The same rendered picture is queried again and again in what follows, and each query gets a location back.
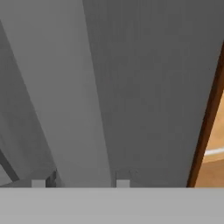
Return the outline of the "dark grey fridge door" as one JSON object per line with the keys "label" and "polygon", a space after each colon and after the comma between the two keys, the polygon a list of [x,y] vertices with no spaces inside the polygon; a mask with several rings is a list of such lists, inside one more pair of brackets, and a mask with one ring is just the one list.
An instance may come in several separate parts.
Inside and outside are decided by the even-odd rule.
{"label": "dark grey fridge door", "polygon": [[82,1],[112,178],[186,186],[224,0]]}

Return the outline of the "brown wooden cabinet panel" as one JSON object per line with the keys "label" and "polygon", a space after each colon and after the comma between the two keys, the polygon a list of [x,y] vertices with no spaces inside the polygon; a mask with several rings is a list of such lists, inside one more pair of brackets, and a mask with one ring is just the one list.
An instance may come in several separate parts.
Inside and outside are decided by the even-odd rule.
{"label": "brown wooden cabinet panel", "polygon": [[221,45],[220,55],[213,78],[213,84],[208,97],[206,111],[203,117],[196,150],[193,155],[192,166],[187,180],[187,187],[195,187],[203,157],[207,148],[207,143],[212,132],[214,120],[220,106],[222,93],[224,90],[224,41]]}

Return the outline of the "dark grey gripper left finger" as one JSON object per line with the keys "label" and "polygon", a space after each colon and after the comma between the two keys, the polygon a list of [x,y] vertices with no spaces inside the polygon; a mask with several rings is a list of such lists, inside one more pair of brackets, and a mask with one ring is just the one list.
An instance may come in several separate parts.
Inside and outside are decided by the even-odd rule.
{"label": "dark grey gripper left finger", "polygon": [[57,171],[52,169],[37,170],[31,175],[32,187],[55,187]]}

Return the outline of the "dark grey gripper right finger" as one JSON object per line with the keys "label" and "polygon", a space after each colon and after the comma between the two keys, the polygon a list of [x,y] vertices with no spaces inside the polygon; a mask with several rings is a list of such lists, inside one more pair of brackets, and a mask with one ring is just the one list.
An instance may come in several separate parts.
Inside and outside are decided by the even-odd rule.
{"label": "dark grey gripper right finger", "polygon": [[138,171],[121,169],[115,172],[115,186],[118,188],[139,187],[137,183]]}

